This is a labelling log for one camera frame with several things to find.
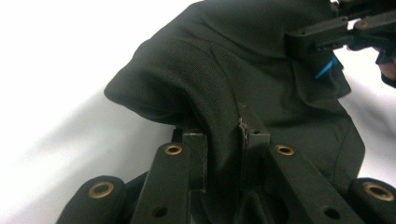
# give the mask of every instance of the white background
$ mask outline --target white background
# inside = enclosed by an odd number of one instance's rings
[[[0,223],[54,223],[87,180],[147,171],[172,127],[109,102],[107,82],[193,0],[0,3]],[[367,146],[361,176],[396,186],[396,90],[373,50],[337,51],[342,103]]]

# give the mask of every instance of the blue component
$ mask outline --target blue component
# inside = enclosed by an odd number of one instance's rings
[[[319,79],[324,74],[326,74],[333,66],[337,64],[338,60],[335,56],[332,57],[332,60],[324,66],[324,68],[315,76],[315,79]]]

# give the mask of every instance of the garment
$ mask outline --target garment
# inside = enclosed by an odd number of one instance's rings
[[[107,98],[146,119],[183,128],[194,118],[207,134],[208,189],[192,199],[197,223],[265,220],[261,190],[239,190],[237,101],[272,141],[303,151],[340,191],[357,177],[364,145],[337,101],[350,92],[342,65],[316,79],[332,52],[285,53],[287,31],[331,17],[325,0],[199,2],[143,43],[107,85]]]

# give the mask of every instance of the folded cloth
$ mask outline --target folded cloth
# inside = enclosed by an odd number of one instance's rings
[[[288,31],[332,17],[325,0],[206,0],[189,6],[108,83],[105,95],[140,116],[207,134],[208,189],[194,195],[197,223],[264,223],[262,192],[241,191],[236,102],[249,105],[272,141],[300,149],[340,191],[356,178],[364,145],[338,98],[350,92],[335,57],[291,59]]]

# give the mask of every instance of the blue tape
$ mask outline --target blue tape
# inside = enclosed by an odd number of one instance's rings
[[[315,76],[315,79],[319,79],[323,75],[325,75],[333,66],[337,64],[338,60],[335,56],[332,57],[332,60],[324,66],[324,68]]]

